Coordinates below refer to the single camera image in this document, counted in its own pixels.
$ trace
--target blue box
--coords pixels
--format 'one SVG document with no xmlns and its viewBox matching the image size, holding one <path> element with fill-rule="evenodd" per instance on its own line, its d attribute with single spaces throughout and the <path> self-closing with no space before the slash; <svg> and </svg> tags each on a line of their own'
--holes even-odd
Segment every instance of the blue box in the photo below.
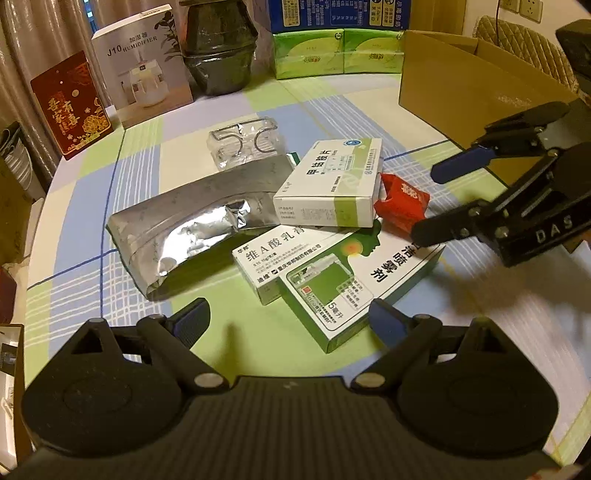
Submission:
<svg viewBox="0 0 591 480">
<path fill-rule="evenodd" d="M 272 33 L 325 28 L 407 30 L 411 0 L 254 0 L 254 17 Z"/>
</svg>

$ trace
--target checkered tablecloth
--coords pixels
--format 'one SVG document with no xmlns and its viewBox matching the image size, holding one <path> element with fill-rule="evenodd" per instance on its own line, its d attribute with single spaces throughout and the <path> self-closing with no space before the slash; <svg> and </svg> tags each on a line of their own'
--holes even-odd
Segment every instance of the checkered tablecloth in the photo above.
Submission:
<svg viewBox="0 0 591 480">
<path fill-rule="evenodd" d="M 498 195 L 502 185 L 484 171 L 446 186 L 431 181 L 430 166 L 457 148 L 398 106 L 399 86 L 400 76 L 381 74 L 259 80 L 125 132 L 118 128 L 62 161 L 31 257 L 27 382 L 88 318 L 132 325 L 146 314 L 170 315 L 198 296 L 211 304 L 212 322 L 193 351 L 230 379 L 335 372 L 350 379 L 363 370 L 380 355 L 369 329 L 325 355 L 282 300 L 259 304 L 229 254 L 195 262 L 166 301 L 144 299 L 104 226 L 114 212 L 214 173 L 208 132 L 256 116 L 275 118 L 288 149 L 300 155 L 320 139 L 382 138 L 385 170 L 428 191 L 434 212 Z M 555 249 L 509 270 L 476 240 L 452 242 L 432 275 L 397 307 L 448 325 L 493 318 L 557 391 L 560 415 L 547 450 L 571 462 L 591 433 L 590 273 L 586 248 L 572 256 Z"/>
</svg>

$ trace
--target wall socket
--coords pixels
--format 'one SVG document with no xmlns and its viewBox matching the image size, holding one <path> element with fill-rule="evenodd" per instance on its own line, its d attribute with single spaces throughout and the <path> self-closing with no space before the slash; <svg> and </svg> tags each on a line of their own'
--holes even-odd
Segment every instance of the wall socket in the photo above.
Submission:
<svg viewBox="0 0 591 480">
<path fill-rule="evenodd" d="M 519 0 L 501 0 L 501 8 L 511 10 L 516 14 L 519 13 Z"/>
<path fill-rule="evenodd" d="M 519 13 L 522 17 L 529 18 L 534 22 L 540 23 L 542 21 L 542 11 L 544 3 L 542 0 L 521 0 Z"/>
</svg>

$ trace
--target logo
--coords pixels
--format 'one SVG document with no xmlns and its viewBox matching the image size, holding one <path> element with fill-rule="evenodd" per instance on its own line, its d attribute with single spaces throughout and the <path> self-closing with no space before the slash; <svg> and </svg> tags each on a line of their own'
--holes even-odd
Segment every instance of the logo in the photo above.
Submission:
<svg viewBox="0 0 591 480">
<path fill-rule="evenodd" d="M 538 243 L 541 245 L 546 240 L 548 240 L 548 238 L 552 239 L 556 235 L 562 235 L 563 231 L 571 230 L 572 227 L 573 227 L 573 220 L 570 215 L 567 215 L 566 217 L 563 218 L 562 225 L 560 225 L 560 223 L 558 223 L 558 225 L 556 225 L 556 223 L 552 223 L 548 229 L 544 228 L 544 229 L 536 230 L 535 238 L 538 241 Z"/>
</svg>

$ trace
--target green and white medicine box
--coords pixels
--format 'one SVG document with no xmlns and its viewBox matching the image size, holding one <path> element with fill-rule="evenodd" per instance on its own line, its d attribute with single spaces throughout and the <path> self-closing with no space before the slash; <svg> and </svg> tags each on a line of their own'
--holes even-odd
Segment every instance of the green and white medicine box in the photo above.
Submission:
<svg viewBox="0 0 591 480">
<path fill-rule="evenodd" d="M 404 32 L 345 29 L 345 73 L 401 73 Z"/>
<path fill-rule="evenodd" d="M 369 304 L 394 304 L 429 273 L 443 246 L 417 249 L 379 219 L 280 274 L 281 295 L 325 353 L 367 324 Z"/>
<path fill-rule="evenodd" d="M 263 305 L 281 296 L 279 274 L 302 264 L 334 237 L 335 242 L 350 230 L 280 225 L 232 251 L 242 276 Z"/>
<path fill-rule="evenodd" d="M 382 140 L 320 140 L 273 197 L 283 225 L 371 227 Z"/>
<path fill-rule="evenodd" d="M 273 35 L 275 77 L 288 79 L 343 73 L 343 29 Z"/>
</svg>

